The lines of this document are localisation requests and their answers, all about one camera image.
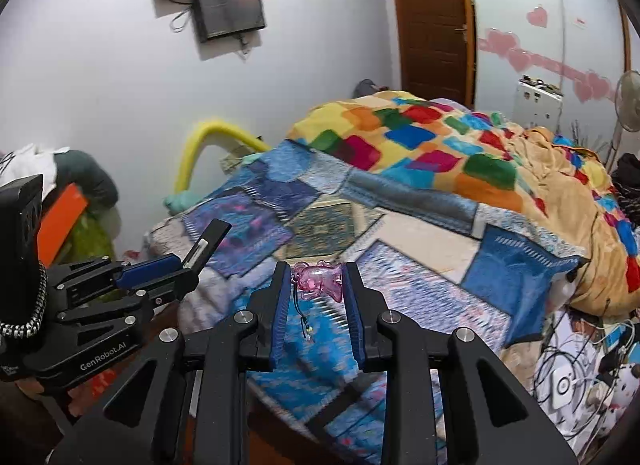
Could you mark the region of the standing fan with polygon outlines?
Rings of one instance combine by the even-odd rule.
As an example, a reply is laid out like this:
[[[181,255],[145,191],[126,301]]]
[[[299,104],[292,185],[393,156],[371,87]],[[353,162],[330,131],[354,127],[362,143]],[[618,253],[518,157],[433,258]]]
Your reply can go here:
[[[623,133],[636,133],[640,129],[639,99],[640,74],[636,70],[627,70],[620,76],[614,95],[616,124],[605,163],[608,169],[612,168],[620,151]]]

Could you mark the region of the white cloth pile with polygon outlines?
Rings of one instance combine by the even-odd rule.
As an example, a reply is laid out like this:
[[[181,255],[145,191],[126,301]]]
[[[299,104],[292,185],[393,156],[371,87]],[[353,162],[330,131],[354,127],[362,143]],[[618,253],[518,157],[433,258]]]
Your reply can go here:
[[[70,151],[68,146],[49,150],[40,148],[36,144],[28,144],[1,155],[0,184],[5,185],[14,180],[37,176],[41,174],[42,197],[46,197],[56,187],[55,179],[58,174],[54,156]]]

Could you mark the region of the pink plastic toy charm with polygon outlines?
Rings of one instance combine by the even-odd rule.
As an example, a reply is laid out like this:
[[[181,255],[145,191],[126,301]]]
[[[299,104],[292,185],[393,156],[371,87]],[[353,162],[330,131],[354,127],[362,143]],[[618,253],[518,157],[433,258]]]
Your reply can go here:
[[[329,297],[336,303],[343,301],[343,267],[339,263],[299,261],[292,268],[292,280],[303,300]]]

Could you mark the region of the colourful checked blanket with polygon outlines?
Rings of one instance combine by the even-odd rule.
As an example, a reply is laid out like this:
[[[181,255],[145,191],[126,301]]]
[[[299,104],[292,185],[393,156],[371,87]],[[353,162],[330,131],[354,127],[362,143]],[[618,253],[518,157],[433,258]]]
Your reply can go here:
[[[315,107],[288,139],[410,188],[540,219],[547,205],[513,145],[521,132],[498,113],[382,91]]]

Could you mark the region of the black rectangular strip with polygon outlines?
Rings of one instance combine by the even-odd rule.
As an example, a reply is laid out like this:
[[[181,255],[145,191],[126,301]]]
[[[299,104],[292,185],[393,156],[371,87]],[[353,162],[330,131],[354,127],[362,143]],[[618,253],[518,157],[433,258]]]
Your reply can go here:
[[[218,219],[209,222],[186,258],[183,259],[183,268],[199,274],[230,230],[231,225],[227,222]]]

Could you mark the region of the white wardrobe with pink hearts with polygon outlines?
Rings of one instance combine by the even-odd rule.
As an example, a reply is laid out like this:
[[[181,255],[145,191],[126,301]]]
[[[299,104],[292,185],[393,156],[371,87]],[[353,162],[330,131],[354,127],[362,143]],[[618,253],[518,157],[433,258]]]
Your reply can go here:
[[[625,70],[617,0],[474,0],[477,33],[475,106],[515,116],[523,76],[559,87],[558,119],[544,127],[599,155],[616,125],[614,92]]]

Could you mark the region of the black bag on bed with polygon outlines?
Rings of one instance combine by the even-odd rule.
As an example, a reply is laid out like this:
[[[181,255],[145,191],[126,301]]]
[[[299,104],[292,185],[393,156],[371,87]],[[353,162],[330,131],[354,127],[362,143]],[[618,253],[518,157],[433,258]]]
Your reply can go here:
[[[640,162],[636,155],[620,156],[611,174],[618,205],[635,228],[640,223]]]

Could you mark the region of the yellow foam tube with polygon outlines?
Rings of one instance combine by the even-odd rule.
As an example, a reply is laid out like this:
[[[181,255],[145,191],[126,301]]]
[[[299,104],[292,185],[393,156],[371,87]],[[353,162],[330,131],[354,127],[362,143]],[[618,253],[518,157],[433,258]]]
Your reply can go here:
[[[204,148],[216,141],[235,142],[251,148],[254,152],[265,153],[271,150],[266,142],[253,136],[245,129],[229,124],[221,119],[209,119],[198,122],[190,132],[184,144],[180,164],[174,184],[174,193],[186,191],[191,183],[193,170]]]

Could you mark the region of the brown wooden door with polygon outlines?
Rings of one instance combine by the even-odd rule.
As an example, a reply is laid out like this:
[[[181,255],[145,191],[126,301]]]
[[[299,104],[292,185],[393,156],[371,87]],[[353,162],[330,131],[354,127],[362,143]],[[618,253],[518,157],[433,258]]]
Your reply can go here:
[[[395,0],[402,87],[425,99],[474,102],[473,0]]]

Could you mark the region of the dark green cushion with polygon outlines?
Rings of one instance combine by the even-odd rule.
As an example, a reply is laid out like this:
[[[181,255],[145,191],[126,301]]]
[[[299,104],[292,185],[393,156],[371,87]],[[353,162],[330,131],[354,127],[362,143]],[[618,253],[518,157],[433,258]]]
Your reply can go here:
[[[109,210],[117,204],[119,194],[115,182],[88,153],[79,150],[56,153],[54,162],[56,177],[53,198],[57,198],[70,184],[74,184],[85,196],[92,210]]]

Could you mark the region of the tan blanket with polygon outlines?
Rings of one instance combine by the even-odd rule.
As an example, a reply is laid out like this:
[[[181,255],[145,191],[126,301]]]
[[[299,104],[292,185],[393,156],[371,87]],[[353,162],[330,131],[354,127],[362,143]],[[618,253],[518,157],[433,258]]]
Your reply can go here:
[[[556,142],[544,127],[499,129],[504,159],[515,171],[506,209],[584,250],[572,306],[590,315],[639,307],[639,246],[598,156]]]

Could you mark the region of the black clip microphone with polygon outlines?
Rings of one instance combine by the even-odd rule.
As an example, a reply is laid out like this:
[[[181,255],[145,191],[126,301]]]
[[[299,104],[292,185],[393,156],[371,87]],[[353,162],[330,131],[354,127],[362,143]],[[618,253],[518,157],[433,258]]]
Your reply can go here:
[[[585,264],[585,259],[579,258],[577,260],[576,266],[574,266],[573,269],[568,271],[567,274],[563,275],[563,278],[561,280],[561,284],[562,284],[561,292],[564,297],[570,298],[575,294],[578,273],[582,269],[584,264]]]

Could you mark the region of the green patterned cloth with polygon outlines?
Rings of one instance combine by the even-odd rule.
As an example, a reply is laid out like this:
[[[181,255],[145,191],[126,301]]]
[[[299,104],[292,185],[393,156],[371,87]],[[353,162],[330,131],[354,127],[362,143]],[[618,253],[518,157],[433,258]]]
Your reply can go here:
[[[94,214],[83,212],[68,233],[53,263],[67,265],[104,256],[115,258],[111,237]]]

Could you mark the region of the orange box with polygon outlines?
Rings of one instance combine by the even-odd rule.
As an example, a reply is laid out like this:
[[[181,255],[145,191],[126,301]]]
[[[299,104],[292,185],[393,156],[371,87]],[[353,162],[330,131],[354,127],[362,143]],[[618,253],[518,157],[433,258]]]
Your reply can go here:
[[[44,214],[37,237],[38,258],[43,266],[53,265],[75,223],[88,207],[88,200],[75,183],[64,188]]]

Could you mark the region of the lower wall monitor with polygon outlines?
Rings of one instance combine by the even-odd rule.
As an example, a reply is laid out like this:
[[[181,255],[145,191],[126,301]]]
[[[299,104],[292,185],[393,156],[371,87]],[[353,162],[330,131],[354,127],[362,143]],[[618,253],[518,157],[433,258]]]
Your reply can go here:
[[[201,42],[266,27],[262,0],[193,0],[192,13]]]

